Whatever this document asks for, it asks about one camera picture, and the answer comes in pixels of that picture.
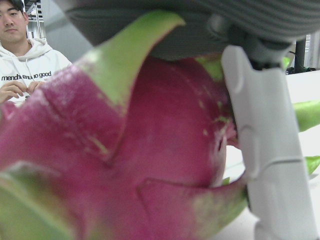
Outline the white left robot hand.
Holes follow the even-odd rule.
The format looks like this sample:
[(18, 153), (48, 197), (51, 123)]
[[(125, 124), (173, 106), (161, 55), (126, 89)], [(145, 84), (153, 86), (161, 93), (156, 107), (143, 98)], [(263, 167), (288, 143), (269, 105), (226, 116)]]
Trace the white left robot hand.
[(60, 0), (97, 45), (148, 10), (179, 13), (187, 27), (152, 54), (166, 60), (221, 50), (244, 158), (257, 240), (317, 240), (307, 168), (282, 59), (320, 28), (317, 0)]

